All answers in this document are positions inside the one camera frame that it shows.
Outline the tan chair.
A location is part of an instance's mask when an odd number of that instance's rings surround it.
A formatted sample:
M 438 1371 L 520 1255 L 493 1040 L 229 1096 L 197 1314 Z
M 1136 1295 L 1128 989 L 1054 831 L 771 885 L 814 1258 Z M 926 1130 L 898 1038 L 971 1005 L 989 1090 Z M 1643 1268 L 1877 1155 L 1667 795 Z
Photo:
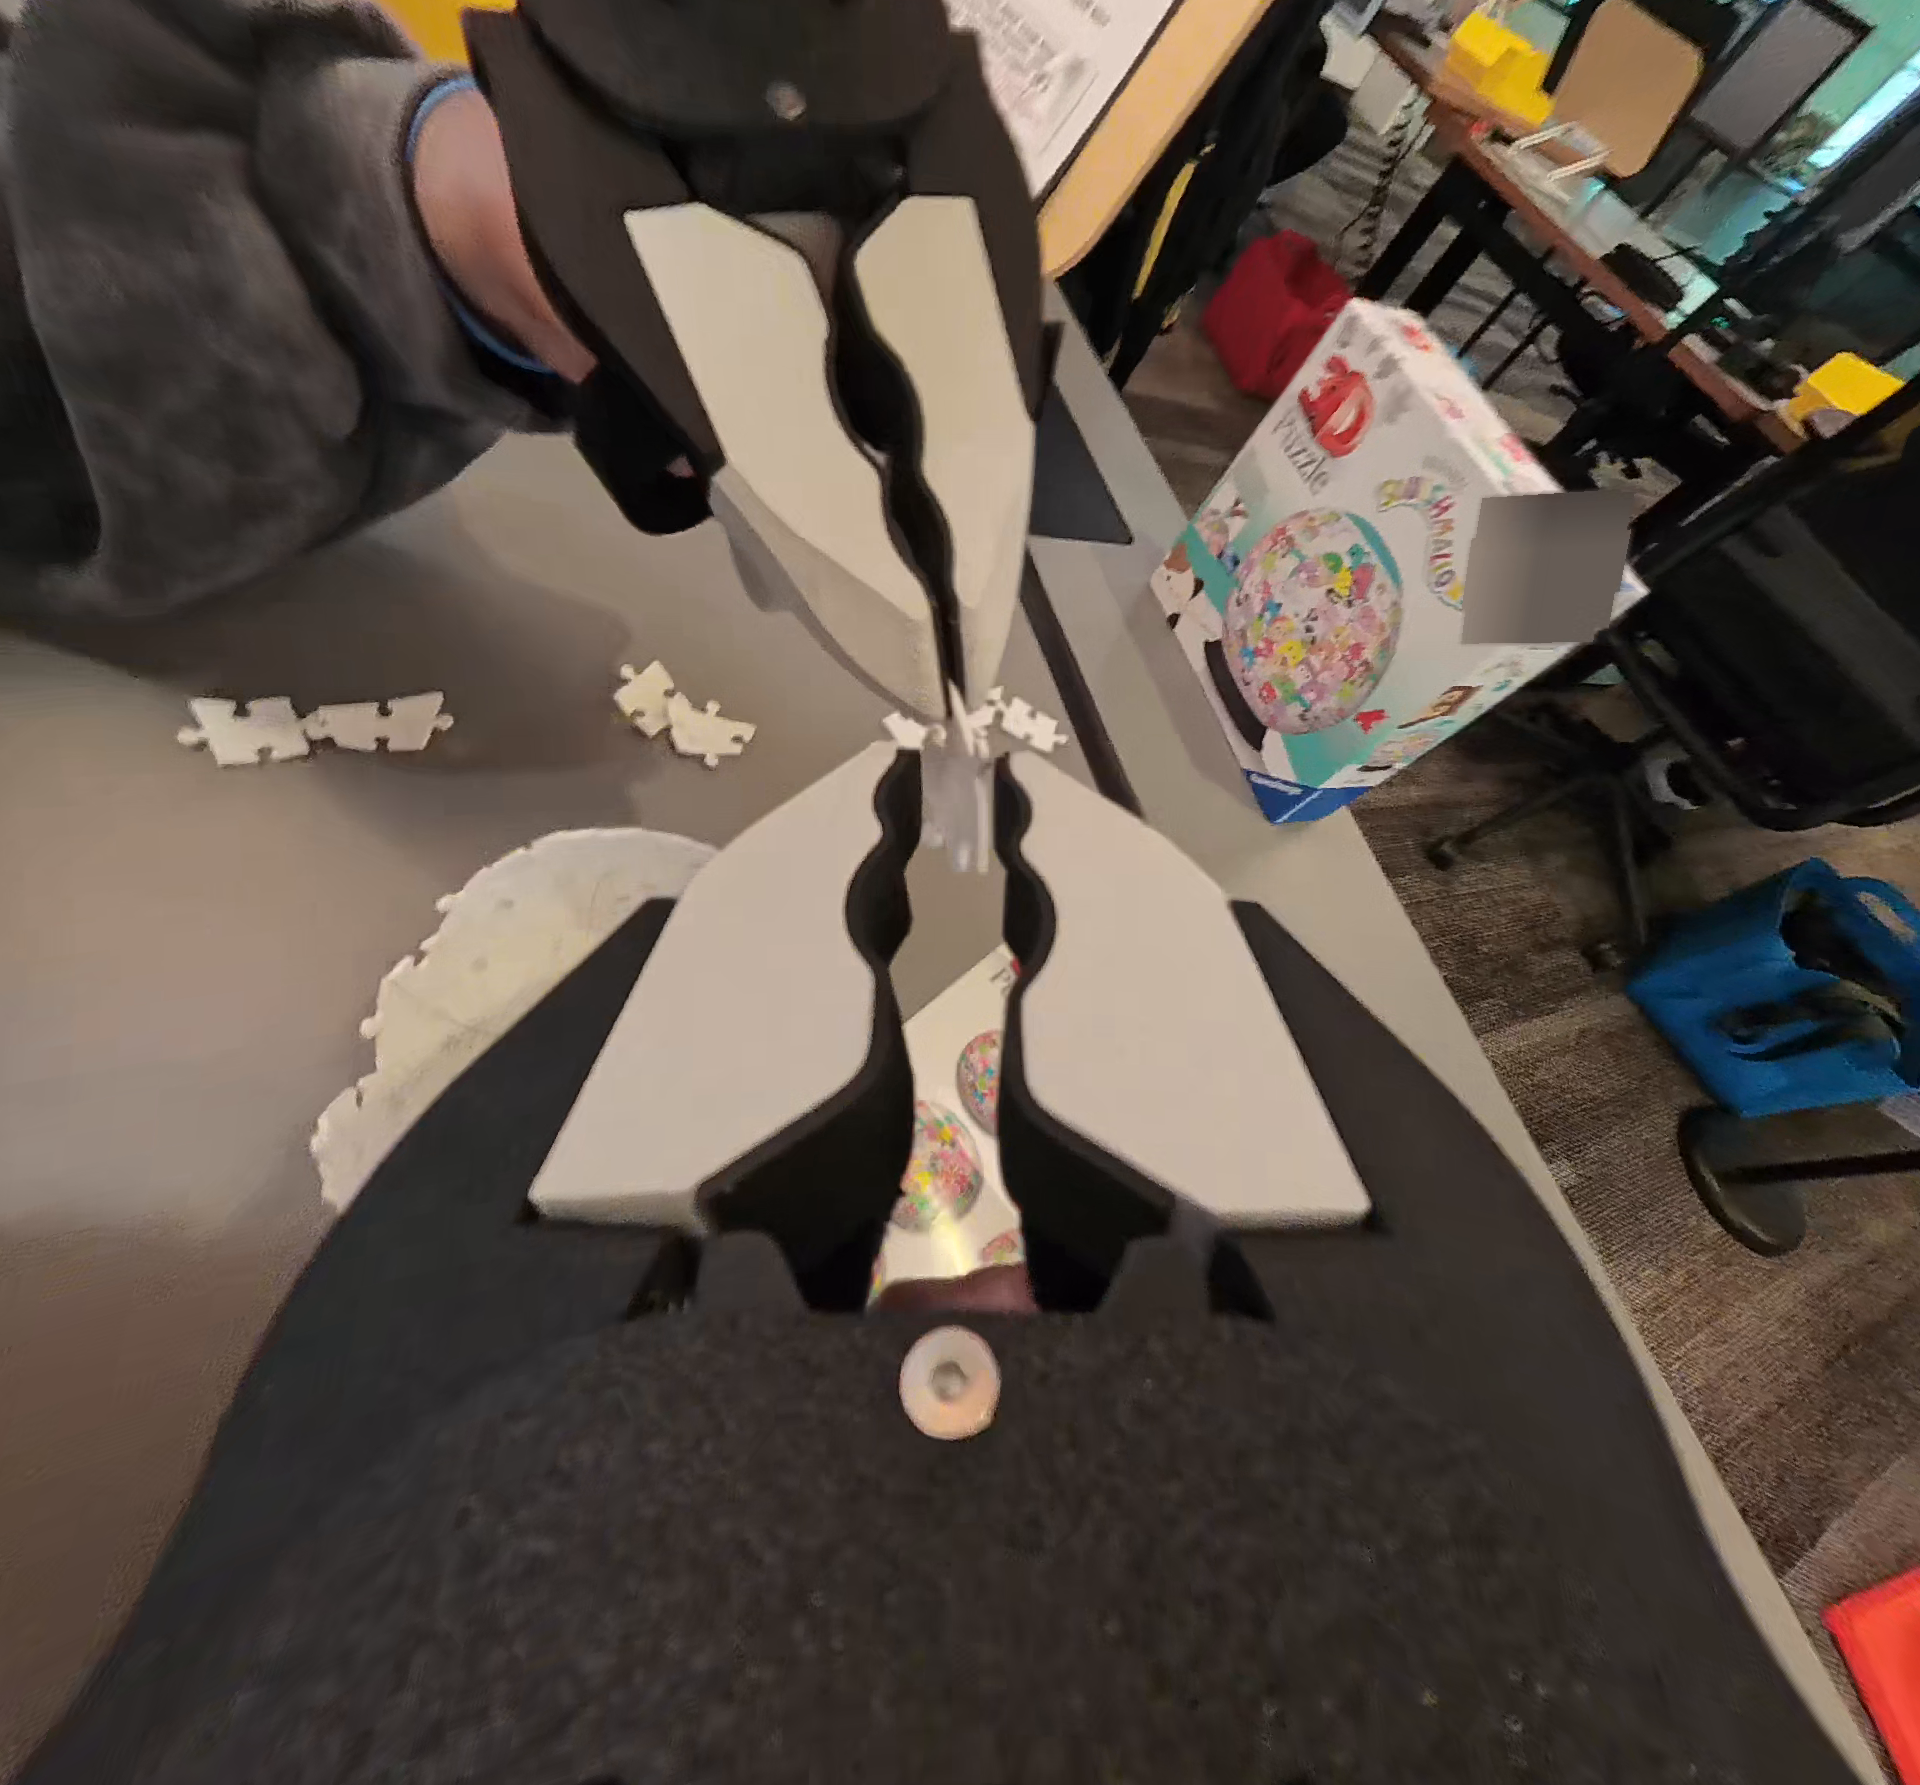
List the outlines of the tan chair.
M 1667 139 L 1705 72 L 1701 45 L 1635 0 L 1603 0 L 1551 92 L 1549 147 L 1565 178 L 1631 180 Z

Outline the puzzle instruction sheet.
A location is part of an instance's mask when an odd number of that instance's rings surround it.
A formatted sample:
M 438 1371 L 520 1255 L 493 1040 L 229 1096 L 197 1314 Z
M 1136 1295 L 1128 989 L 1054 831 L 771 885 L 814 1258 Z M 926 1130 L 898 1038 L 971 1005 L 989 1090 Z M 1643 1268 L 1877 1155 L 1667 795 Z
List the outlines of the puzzle instruction sheet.
M 908 1162 L 867 1299 L 892 1287 L 1027 1265 L 997 1152 L 997 1077 L 1017 959 L 994 946 L 905 1023 L 916 1109 Z

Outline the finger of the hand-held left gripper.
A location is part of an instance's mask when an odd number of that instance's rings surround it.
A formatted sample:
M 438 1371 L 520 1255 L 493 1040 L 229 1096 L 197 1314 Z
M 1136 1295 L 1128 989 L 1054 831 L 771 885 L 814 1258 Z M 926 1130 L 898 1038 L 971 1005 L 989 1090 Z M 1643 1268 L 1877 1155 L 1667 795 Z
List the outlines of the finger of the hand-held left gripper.
M 914 196 L 859 240 L 851 339 L 879 351 L 879 444 L 830 516 L 834 639 L 908 710 L 997 678 L 1027 563 L 1037 422 L 975 201 Z
M 702 203 L 626 226 L 713 432 L 713 497 L 753 593 L 902 710 L 946 712 L 930 596 L 889 529 L 883 466 L 834 406 L 805 251 Z

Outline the cluster of loose puzzle pieces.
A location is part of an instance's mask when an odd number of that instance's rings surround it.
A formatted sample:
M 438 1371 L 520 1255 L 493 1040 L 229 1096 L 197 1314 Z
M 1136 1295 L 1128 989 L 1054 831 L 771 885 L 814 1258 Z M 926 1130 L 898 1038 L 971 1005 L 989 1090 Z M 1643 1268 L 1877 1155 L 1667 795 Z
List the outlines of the cluster of loose puzzle pieces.
M 890 712 L 883 718 L 883 732 L 901 751 L 952 751 L 977 761 L 994 760 L 1007 748 L 1049 758 L 1070 743 L 1070 731 L 1054 715 L 999 686 L 962 715 L 949 715 L 942 722 Z

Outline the brown desk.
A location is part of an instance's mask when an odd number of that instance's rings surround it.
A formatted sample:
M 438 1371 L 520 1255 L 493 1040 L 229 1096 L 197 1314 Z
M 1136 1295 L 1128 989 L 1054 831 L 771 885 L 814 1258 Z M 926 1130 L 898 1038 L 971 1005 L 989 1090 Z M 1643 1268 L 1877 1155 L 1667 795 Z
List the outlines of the brown desk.
M 1424 40 L 1395 27 L 1370 38 L 1421 94 L 1439 172 L 1359 273 L 1359 299 L 1395 302 L 1395 288 L 1423 246 L 1449 231 L 1439 259 L 1400 300 L 1406 310 L 1429 316 L 1476 261 L 1489 261 L 1552 327 L 1586 318 L 1588 299 L 1617 309 L 1621 324 L 1666 359 L 1738 440 L 1780 455 L 1808 442 L 1786 404 L 1733 377 L 1708 344 L 1707 327 L 1728 302 L 1707 264 L 1672 246 L 1605 183 L 1583 183 L 1566 200 L 1531 190 L 1494 142 L 1519 130 L 1519 118 L 1447 74 L 1443 52 Z

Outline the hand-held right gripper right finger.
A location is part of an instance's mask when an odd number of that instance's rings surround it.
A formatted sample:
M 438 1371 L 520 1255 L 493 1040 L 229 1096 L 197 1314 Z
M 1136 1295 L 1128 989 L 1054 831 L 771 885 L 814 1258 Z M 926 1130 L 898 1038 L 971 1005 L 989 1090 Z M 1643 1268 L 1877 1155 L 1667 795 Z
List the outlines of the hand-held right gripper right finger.
M 1261 966 L 1272 924 L 1170 837 L 1044 760 L 996 770 L 1005 1004 L 997 1155 L 1047 1314 L 1127 1263 L 1269 1318 L 1251 1246 L 1376 1224 Z

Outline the printed puzzle box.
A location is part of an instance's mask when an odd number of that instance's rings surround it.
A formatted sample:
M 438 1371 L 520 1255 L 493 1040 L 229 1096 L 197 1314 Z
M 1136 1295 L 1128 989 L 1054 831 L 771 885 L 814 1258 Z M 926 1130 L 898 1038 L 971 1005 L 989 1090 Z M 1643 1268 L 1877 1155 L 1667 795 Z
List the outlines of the printed puzzle box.
M 1428 324 L 1356 299 L 1149 578 L 1270 825 L 1357 804 L 1647 594 Z

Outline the joined white puzzle strip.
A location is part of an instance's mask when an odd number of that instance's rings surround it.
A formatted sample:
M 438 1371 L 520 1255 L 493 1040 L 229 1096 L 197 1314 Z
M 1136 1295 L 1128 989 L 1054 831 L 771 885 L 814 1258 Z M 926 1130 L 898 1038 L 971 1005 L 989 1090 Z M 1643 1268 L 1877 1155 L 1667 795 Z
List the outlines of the joined white puzzle strip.
M 193 697 L 177 743 L 232 770 L 298 764 L 317 746 L 369 758 L 420 754 L 453 727 L 454 715 L 438 692 L 321 703 L 309 712 L 285 696 Z

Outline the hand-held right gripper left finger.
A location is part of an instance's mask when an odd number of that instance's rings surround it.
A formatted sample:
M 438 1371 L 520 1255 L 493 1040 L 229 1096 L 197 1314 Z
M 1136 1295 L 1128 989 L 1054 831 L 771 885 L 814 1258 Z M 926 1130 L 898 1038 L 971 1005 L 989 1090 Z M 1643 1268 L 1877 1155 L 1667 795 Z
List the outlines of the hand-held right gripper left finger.
M 902 1192 L 916 1082 L 892 963 L 921 760 L 861 748 L 716 850 L 668 909 L 536 1172 L 546 1224 L 756 1234 L 859 1314 Z

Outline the partly built puzzle ball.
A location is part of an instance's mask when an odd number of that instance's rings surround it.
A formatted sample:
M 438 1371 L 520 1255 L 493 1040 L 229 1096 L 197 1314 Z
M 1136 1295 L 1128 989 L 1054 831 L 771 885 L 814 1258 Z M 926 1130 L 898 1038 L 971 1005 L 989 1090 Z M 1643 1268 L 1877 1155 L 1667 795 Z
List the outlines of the partly built puzzle ball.
M 674 903 L 711 859 L 641 826 L 535 837 L 437 905 L 438 924 L 379 984 L 371 1071 L 319 1114 L 324 1203 L 345 1213 L 410 1127 L 639 908 Z

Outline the yellow bin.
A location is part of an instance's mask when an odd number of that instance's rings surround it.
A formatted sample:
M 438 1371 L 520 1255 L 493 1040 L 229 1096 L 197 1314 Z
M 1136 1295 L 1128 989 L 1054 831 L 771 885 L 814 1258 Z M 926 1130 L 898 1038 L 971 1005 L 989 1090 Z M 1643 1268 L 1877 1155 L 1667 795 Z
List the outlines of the yellow bin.
M 1877 437 L 1901 447 L 1919 425 L 1917 381 L 1856 353 L 1838 353 L 1799 381 L 1785 418 L 1793 431 L 1821 442 Z
M 1485 11 L 1471 13 L 1456 27 L 1442 63 L 1445 79 L 1528 130 L 1551 118 L 1549 70 L 1551 50 L 1534 45 Z

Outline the person's left forearm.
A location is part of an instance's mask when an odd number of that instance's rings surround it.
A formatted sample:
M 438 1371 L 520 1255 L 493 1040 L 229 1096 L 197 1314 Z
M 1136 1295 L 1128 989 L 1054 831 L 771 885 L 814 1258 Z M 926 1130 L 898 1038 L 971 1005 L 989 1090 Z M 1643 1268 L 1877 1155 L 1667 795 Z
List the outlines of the person's left forearm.
M 174 615 L 567 424 L 420 226 L 404 149 L 463 79 L 372 0 L 20 0 L 5 622 Z

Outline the red bag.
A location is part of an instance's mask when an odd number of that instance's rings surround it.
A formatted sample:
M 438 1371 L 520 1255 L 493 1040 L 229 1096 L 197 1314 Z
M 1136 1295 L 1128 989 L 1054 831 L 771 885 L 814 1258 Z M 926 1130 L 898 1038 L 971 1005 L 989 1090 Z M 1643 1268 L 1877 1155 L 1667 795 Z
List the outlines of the red bag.
M 1284 228 L 1235 258 L 1202 310 L 1202 336 L 1238 393 L 1275 401 L 1352 297 L 1311 237 Z

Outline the blue bag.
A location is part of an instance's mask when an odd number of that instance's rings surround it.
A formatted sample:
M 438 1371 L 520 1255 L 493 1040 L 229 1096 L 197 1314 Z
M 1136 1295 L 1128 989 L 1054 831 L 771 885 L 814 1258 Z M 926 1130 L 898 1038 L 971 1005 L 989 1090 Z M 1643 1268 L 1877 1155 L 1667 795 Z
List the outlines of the blue bag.
M 1745 1119 L 1919 1086 L 1919 909 L 1830 862 L 1677 918 L 1627 993 L 1710 1098 Z

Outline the person's left hand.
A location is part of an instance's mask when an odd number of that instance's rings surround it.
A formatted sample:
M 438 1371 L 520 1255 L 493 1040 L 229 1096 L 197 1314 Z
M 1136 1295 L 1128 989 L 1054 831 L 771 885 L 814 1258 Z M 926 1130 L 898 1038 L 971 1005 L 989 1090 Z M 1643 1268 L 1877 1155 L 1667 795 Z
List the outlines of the person's left hand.
M 586 381 L 594 361 L 540 287 L 500 127 L 473 81 L 447 82 L 420 100 L 404 161 L 426 245 L 458 309 L 512 362 Z

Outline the black and yellow bag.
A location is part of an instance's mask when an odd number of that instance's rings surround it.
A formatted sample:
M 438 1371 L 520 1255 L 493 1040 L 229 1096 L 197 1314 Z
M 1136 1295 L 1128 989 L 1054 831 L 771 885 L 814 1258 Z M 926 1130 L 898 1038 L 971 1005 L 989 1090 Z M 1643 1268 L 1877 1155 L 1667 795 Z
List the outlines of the black and yellow bag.
M 1127 384 L 1149 346 L 1181 316 L 1194 285 L 1231 249 L 1246 219 L 1241 171 L 1219 133 L 1170 180 L 1118 279 L 1123 300 L 1105 359 L 1116 386 Z

